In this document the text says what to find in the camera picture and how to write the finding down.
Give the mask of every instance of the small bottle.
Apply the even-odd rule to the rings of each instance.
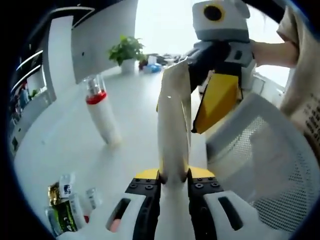
[[[107,95],[103,78],[100,74],[84,79],[86,84],[86,105],[101,137],[110,146],[121,142],[112,106]]]
[[[60,198],[68,198],[73,192],[73,185],[75,183],[75,174],[63,174],[59,179],[59,194]]]
[[[69,204],[74,223],[76,228],[79,230],[87,224],[87,221],[77,193],[72,193],[69,196]]]
[[[102,204],[101,196],[95,187],[88,189],[85,193],[93,210]]]

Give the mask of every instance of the red label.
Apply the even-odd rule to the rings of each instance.
[[[87,97],[85,99],[85,101],[86,101],[86,104],[95,105],[95,104],[100,103],[106,96],[107,96],[107,93],[102,90],[102,92],[100,92],[94,96]]]

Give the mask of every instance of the black bolt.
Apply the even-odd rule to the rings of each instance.
[[[136,187],[138,187],[138,185],[135,184],[135,183],[131,183],[131,184],[129,185],[129,188],[131,188],[131,189],[135,189]]]
[[[153,189],[154,188],[154,186],[152,186],[152,185],[147,185],[147,186],[145,186],[145,189],[147,189],[147,190],[151,190],[151,189]]]
[[[208,209],[206,208],[206,207],[201,207],[200,208],[200,213],[201,213],[201,216],[205,216],[206,215],[206,213],[207,213],[207,211],[208,211]]]
[[[201,184],[201,183],[197,183],[197,184],[195,185],[195,187],[196,187],[197,189],[201,189],[201,188],[204,187],[204,185]]]
[[[219,187],[219,183],[217,183],[217,182],[213,182],[213,183],[211,183],[210,185],[211,185],[211,187],[214,187],[214,188],[215,188],[215,187]]]

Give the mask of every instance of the gold package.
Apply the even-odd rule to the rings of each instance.
[[[59,182],[56,182],[48,187],[48,197],[50,206],[58,205],[62,202],[59,193]]]

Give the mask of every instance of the clear bottle top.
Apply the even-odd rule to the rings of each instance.
[[[101,74],[87,76],[83,80],[85,86],[85,94],[88,98],[100,95],[106,92],[104,79]]]

